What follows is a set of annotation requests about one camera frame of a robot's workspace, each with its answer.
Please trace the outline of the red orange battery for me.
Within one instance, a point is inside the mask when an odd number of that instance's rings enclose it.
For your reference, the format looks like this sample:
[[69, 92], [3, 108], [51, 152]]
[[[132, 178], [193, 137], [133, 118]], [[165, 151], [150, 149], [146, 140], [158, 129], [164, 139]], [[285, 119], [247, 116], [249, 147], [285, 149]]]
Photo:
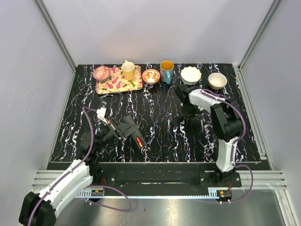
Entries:
[[138, 144], [139, 144], [139, 146], [140, 146], [141, 148], [144, 147], [144, 145], [143, 145], [143, 143], [141, 142], [141, 140], [140, 140], [139, 137], [137, 137], [136, 140], [137, 140], [137, 142], [138, 142]]

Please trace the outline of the black remote control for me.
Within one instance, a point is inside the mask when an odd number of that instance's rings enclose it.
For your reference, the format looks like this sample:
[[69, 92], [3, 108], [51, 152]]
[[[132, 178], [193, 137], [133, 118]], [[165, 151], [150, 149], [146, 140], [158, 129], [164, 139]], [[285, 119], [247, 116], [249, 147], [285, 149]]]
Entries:
[[139, 150], [142, 150], [143, 148], [147, 147], [147, 142], [145, 141], [144, 137], [141, 135], [141, 133], [134, 133], [132, 135], [132, 138], [137, 145]]

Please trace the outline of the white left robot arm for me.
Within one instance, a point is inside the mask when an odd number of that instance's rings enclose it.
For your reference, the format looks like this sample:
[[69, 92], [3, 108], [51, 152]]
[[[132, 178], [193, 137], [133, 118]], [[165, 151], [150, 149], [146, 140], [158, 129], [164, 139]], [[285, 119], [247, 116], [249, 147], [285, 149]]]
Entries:
[[94, 202], [106, 188], [102, 169], [99, 166], [100, 151], [113, 140], [132, 137], [138, 148], [146, 146], [144, 138], [133, 117], [128, 115], [122, 121], [106, 119], [98, 114], [106, 130], [96, 136], [91, 130], [81, 137], [81, 153], [55, 181], [37, 193], [29, 192], [23, 201], [19, 223], [23, 226], [53, 226], [62, 210], [84, 189], [92, 189], [85, 199]]

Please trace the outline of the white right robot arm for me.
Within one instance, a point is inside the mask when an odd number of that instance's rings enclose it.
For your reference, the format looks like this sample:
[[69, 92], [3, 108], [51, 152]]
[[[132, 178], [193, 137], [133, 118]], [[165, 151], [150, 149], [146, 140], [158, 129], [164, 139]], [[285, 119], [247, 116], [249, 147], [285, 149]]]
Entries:
[[246, 133], [246, 123], [234, 98], [226, 98], [197, 86], [178, 85], [175, 92], [182, 106], [180, 121], [189, 121], [202, 111], [211, 114], [213, 130], [219, 139], [218, 158], [209, 180], [218, 186], [227, 185], [236, 173], [237, 143]]

